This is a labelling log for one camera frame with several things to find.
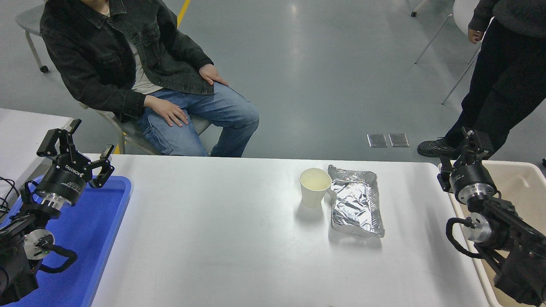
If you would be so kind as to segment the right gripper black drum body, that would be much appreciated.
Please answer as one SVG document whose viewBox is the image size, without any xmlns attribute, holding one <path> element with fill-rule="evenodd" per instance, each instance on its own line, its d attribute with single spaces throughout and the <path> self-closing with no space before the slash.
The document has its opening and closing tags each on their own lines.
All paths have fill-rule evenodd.
<svg viewBox="0 0 546 307">
<path fill-rule="evenodd" d="M 449 177 L 449 183 L 458 201 L 497 194 L 497 187 L 482 164 L 459 165 Z"/>
</svg>

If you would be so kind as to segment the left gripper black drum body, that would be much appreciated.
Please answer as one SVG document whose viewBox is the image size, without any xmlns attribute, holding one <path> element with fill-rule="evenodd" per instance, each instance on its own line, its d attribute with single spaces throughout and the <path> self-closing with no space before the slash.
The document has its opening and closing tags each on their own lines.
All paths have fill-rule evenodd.
<svg viewBox="0 0 546 307">
<path fill-rule="evenodd" d="M 41 198 L 54 194 L 75 205 L 90 180 L 89 164 L 90 159 L 84 155 L 57 156 L 37 185 L 36 194 Z"/>
</svg>

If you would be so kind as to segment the seated person's right hand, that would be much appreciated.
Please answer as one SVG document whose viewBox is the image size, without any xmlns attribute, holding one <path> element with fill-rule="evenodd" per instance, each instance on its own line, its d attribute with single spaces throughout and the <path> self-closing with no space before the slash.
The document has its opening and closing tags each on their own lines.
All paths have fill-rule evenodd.
<svg viewBox="0 0 546 307">
<path fill-rule="evenodd" d="M 152 109 L 157 115 L 162 117 L 169 127 L 189 124 L 189 117 L 179 106 L 168 100 L 160 99 L 152 95 L 146 95 L 144 107 Z"/>
</svg>

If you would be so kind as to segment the seated person's left hand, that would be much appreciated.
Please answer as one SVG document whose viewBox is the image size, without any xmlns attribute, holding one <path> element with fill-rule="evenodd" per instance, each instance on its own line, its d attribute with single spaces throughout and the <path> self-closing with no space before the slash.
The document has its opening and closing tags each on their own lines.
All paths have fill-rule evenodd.
<svg viewBox="0 0 546 307">
<path fill-rule="evenodd" d="M 210 85 L 218 82 L 222 85 L 229 86 L 228 82 L 220 76 L 217 68 L 213 64 L 205 64 L 199 68 L 199 74 Z"/>
</svg>

